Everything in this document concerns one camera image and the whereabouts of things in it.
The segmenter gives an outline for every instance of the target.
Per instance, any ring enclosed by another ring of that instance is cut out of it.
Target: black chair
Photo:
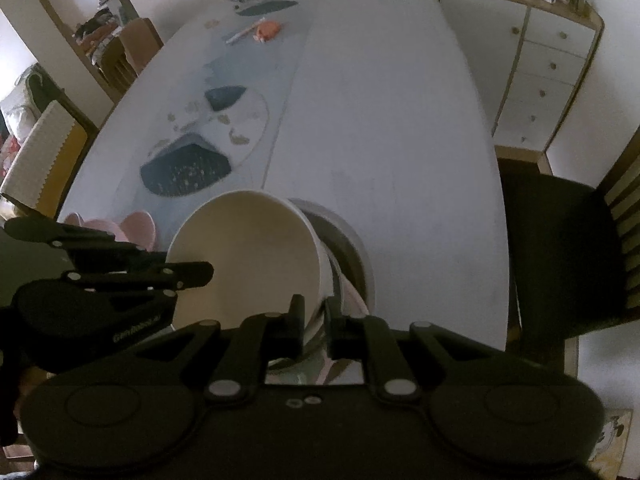
[[[503,177],[523,342],[557,342],[638,319],[640,236],[629,240],[640,233],[640,214],[628,197],[640,190],[627,173],[627,184],[616,184],[622,190],[614,186],[606,197],[548,175]]]

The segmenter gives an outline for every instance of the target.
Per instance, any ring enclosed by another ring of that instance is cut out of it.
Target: white bowl
[[[262,191],[225,193],[194,212],[175,235],[167,261],[207,261],[207,286],[178,293],[178,329],[216,319],[236,328],[249,316],[284,313],[305,298],[305,326],[333,293],[328,256],[309,220],[288,200]]]

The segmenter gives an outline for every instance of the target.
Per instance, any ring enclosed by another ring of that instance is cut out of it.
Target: floor
[[[498,159],[500,179],[504,182],[512,174],[540,174],[538,164],[508,158]],[[564,343],[524,344],[520,339],[518,302],[513,278],[510,281],[508,339],[506,352],[545,365],[558,372],[564,372]]]

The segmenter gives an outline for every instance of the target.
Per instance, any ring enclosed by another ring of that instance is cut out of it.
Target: chair backrest
[[[628,308],[640,306],[640,156],[605,194],[622,241]]]
[[[138,74],[164,46],[156,28],[148,18],[137,18],[127,23],[119,38],[124,45],[130,65]]]
[[[129,90],[138,77],[136,71],[127,61],[127,55],[120,38],[113,38],[107,45],[99,66],[107,83],[121,94]]]
[[[84,128],[65,108],[51,102],[16,155],[0,194],[55,218],[88,140]]]

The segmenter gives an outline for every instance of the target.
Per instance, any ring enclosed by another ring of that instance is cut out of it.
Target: pink bowl
[[[127,235],[124,234],[120,226],[116,224],[116,222],[112,222],[111,220],[87,220],[86,222],[84,222],[84,225],[82,227],[86,227],[87,229],[97,229],[98,231],[107,231],[108,233],[115,234],[117,242],[129,241]]]
[[[156,223],[147,211],[136,211],[127,216],[120,228],[130,242],[151,252],[156,246]]]
[[[84,226],[84,220],[82,220],[82,217],[78,213],[69,213],[66,216],[65,221],[63,221],[63,224],[82,227]]]

